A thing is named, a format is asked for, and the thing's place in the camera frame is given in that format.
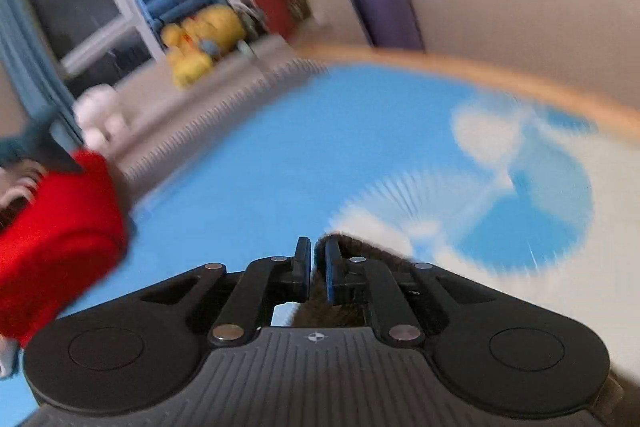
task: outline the window frame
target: window frame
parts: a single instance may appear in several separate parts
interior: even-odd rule
[[[97,62],[104,54],[121,42],[124,38],[136,32],[145,43],[151,59],[155,62],[166,60],[166,55],[156,36],[146,23],[144,15],[136,0],[113,0],[120,15],[96,30],[84,41],[80,42],[68,54],[58,60],[53,54],[49,41],[40,25],[33,7],[30,11],[33,22],[42,43],[52,57],[57,69],[62,72],[63,80],[71,80]]]

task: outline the curtain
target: curtain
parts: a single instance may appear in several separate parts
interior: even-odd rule
[[[0,0],[0,62],[27,114],[56,107],[62,124],[54,127],[54,137],[67,149],[80,144],[74,99],[58,76],[25,0]]]

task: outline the white crosshair logo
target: white crosshair logo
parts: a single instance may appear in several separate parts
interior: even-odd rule
[[[311,333],[311,335],[309,335],[308,340],[310,340],[313,343],[318,343],[318,342],[322,342],[325,340],[326,335],[323,335],[322,333],[320,333],[320,331],[314,331],[313,333]]]

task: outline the white plush toy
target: white plush toy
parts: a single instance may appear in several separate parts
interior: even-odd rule
[[[84,146],[93,151],[104,152],[114,137],[128,129],[118,92],[107,84],[82,93],[74,104],[74,114]]]

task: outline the yellow stuffed duck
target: yellow stuffed duck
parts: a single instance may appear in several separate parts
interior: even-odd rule
[[[161,39],[174,74],[174,84],[191,86],[214,66],[214,59],[231,51],[246,36],[236,13],[228,6],[214,5],[182,21],[168,24]]]

